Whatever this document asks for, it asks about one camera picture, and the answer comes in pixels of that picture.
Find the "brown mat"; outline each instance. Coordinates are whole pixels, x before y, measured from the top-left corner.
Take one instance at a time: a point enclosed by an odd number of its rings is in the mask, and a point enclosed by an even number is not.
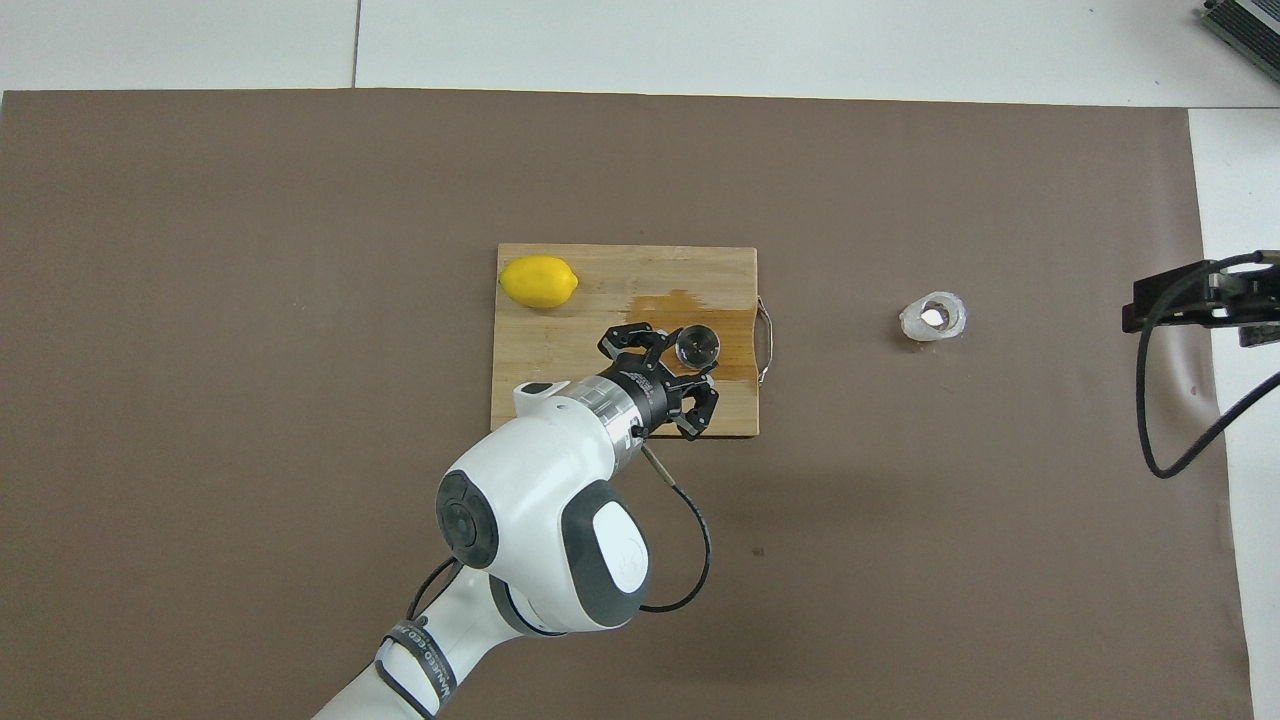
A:
[[[658,451],[682,612],[512,643],[452,717],[1248,717],[1221,446],[1133,427],[1132,281],[1202,255],[1181,110],[443,91],[10,92],[8,716],[284,717],[444,556],[499,242],[759,249],[762,436]],[[959,341],[899,337],[933,290]],[[1215,413],[1169,333],[1165,456]],[[594,352],[584,347],[582,352]],[[625,471],[654,601],[696,575]]]

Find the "wooden cutting board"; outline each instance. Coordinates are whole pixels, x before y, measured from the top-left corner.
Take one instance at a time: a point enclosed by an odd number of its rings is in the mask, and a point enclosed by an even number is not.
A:
[[[645,322],[667,332],[703,324],[719,334],[719,368],[712,373],[719,402],[703,437],[760,433],[754,247],[502,243],[498,273],[525,255],[563,258],[579,287],[564,305],[534,310],[507,297],[494,275],[490,429],[515,418],[517,384],[594,375],[609,364],[595,347],[604,331]],[[691,372],[673,351],[663,360],[676,374]],[[666,425],[658,434],[680,433]]]

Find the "wet stain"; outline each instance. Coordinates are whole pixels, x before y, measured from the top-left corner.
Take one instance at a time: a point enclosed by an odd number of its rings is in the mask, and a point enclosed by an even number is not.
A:
[[[701,324],[716,331],[721,338],[719,366],[712,377],[721,380],[755,380],[755,309],[718,310],[687,290],[673,290],[667,295],[640,295],[627,307],[627,323],[649,323],[655,329],[672,332],[686,325]],[[676,359],[676,351],[662,356],[671,372],[687,374]]]

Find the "lemon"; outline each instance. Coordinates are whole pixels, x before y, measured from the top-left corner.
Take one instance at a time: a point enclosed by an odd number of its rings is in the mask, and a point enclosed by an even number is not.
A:
[[[564,260],[552,255],[526,255],[498,275],[507,296],[529,307],[559,307],[577,290],[577,275]]]

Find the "metal handle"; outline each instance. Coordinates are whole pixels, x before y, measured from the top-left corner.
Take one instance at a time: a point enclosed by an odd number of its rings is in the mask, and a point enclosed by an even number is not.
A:
[[[756,384],[764,384],[764,374],[769,372],[769,365],[773,364],[773,318],[769,316],[769,309],[764,306],[764,299],[759,295],[755,296],[755,316],[764,318],[764,328],[768,331],[768,355],[764,356],[764,366],[760,368],[760,377],[755,379]]]

